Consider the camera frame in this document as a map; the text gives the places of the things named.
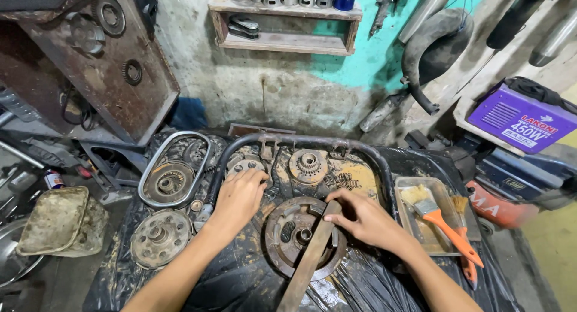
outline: right hand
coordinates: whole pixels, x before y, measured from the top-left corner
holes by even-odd
[[[353,194],[347,189],[339,189],[330,193],[325,201],[328,203],[333,199],[343,205],[344,211],[351,208],[356,220],[351,221],[342,214],[329,214],[324,220],[344,228],[360,241],[388,250],[397,256],[415,245],[417,240],[371,198]]]

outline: wooden shelf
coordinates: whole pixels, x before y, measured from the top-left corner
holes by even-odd
[[[250,0],[210,0],[208,8],[216,29],[216,44],[223,48],[245,50],[272,50],[277,52],[297,52],[328,55],[352,55],[362,10],[359,4],[351,11],[343,12],[334,8],[277,6],[267,7]],[[258,40],[251,41],[228,33],[228,15],[230,13],[259,14],[270,16],[302,17],[317,20],[337,20],[349,22],[344,37],[296,34],[283,32],[261,32]]]

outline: teal painted wall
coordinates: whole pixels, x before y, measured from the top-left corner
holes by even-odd
[[[467,0],[468,10],[473,10],[481,0]],[[403,76],[400,61],[403,46],[397,40],[403,25],[412,14],[418,0],[401,0],[394,17],[388,16],[383,28],[371,39],[369,31],[378,7],[375,0],[357,0],[363,10],[363,19],[355,42],[356,51],[351,56],[312,55],[311,63],[300,65],[301,70],[347,87],[385,87],[387,90],[400,89]],[[463,7],[464,0],[457,0],[451,7]],[[344,27],[334,21],[319,21],[314,33],[319,35],[340,35]]]

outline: yellow wall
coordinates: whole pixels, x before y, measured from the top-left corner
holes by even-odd
[[[577,85],[563,97],[577,103]],[[577,147],[577,131],[559,143]],[[577,306],[577,205],[557,211],[542,212],[522,227],[539,262],[541,273],[547,278],[564,312],[573,312]]]

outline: left hand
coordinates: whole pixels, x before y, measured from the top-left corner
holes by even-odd
[[[202,228],[218,230],[228,244],[256,214],[263,198],[268,175],[261,170],[249,169],[227,178],[220,188],[215,210]]]

